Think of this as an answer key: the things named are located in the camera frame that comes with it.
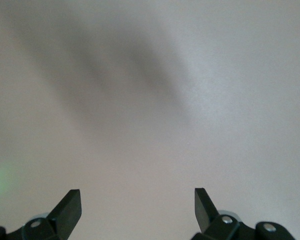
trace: round metal joint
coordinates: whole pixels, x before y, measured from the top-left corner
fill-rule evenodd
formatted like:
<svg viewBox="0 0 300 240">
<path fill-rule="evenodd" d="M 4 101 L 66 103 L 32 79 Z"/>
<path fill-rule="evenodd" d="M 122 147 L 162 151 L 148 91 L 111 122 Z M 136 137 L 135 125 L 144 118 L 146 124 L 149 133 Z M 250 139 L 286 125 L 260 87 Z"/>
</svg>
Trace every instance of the round metal joint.
<svg viewBox="0 0 300 240">
<path fill-rule="evenodd" d="M 34 221 L 33 223 L 31 223 L 30 227 L 31 228 L 36 228 L 41 224 L 41 220 L 38 219 L 37 221 Z"/>
<path fill-rule="evenodd" d="M 231 217 L 229 217 L 229 216 L 223 216 L 223 217 L 222 217 L 222 221 L 223 221 L 225 224 L 232 224 L 232 223 L 233 223 Z"/>
<path fill-rule="evenodd" d="M 270 223 L 265 223 L 263 224 L 263 227 L 265 230 L 267 230 L 268 232 L 275 232 L 277 229 L 275 228 L 275 226 L 273 226 Z"/>
</svg>

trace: plain gray background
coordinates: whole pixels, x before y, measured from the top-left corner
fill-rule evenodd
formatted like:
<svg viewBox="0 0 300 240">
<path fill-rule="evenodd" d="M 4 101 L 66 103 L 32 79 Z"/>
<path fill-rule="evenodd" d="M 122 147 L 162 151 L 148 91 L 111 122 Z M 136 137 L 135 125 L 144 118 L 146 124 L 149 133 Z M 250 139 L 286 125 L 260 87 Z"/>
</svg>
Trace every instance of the plain gray background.
<svg viewBox="0 0 300 240">
<path fill-rule="evenodd" d="M 0 0 L 0 225 L 188 240 L 196 187 L 300 240 L 300 1 Z"/>
</svg>

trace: silver screw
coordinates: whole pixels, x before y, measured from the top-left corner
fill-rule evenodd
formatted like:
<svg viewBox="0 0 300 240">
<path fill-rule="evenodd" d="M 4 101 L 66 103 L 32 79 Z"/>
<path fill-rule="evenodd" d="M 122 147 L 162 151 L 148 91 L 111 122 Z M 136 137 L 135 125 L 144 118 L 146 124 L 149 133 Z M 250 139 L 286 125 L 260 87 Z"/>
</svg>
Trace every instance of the silver screw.
<svg viewBox="0 0 300 240">
<path fill-rule="evenodd" d="M 38 227 L 41 224 L 40 220 L 34 221 L 33 223 L 31 223 L 30 227 L 35 228 Z"/>
<path fill-rule="evenodd" d="M 270 223 L 265 223 L 263 224 L 263 227 L 265 228 L 265 230 L 267 230 L 268 232 L 275 232 L 277 229 L 275 228 L 275 226 L 273 226 Z"/>
<path fill-rule="evenodd" d="M 231 217 L 229 217 L 229 216 L 223 216 L 222 217 L 222 221 L 225 223 L 225 224 L 232 224 L 232 219 L 231 219 Z"/>
</svg>

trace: white surface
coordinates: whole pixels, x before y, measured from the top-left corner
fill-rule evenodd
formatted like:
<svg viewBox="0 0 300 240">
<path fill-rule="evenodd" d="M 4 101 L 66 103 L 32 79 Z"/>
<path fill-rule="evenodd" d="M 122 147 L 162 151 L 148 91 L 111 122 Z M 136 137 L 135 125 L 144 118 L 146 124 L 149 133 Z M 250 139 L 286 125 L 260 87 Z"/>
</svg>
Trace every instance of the white surface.
<svg viewBox="0 0 300 240">
<path fill-rule="evenodd" d="M 70 240 L 188 240 L 204 187 L 300 240 L 300 1 L 0 1 L 1 185 L 8 232 L 80 189 Z"/>
</svg>

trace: screw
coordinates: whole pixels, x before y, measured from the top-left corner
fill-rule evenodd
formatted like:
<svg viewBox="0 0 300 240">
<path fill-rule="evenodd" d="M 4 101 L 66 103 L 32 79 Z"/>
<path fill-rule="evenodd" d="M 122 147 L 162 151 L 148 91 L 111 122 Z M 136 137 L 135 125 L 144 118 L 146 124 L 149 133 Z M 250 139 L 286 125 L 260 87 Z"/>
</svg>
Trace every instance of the screw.
<svg viewBox="0 0 300 240">
<path fill-rule="evenodd" d="M 222 217 L 222 221 L 225 223 L 225 224 L 232 224 L 232 219 L 231 219 L 231 217 L 229 217 L 229 216 L 223 216 Z"/>
<path fill-rule="evenodd" d="M 31 223 L 30 227 L 35 228 L 38 227 L 40 224 L 41 224 L 41 220 L 37 220 Z"/>
<path fill-rule="evenodd" d="M 275 228 L 275 226 L 273 226 L 270 223 L 265 223 L 263 224 L 263 227 L 265 228 L 265 230 L 267 230 L 268 232 L 275 232 L 277 229 Z"/>
</svg>

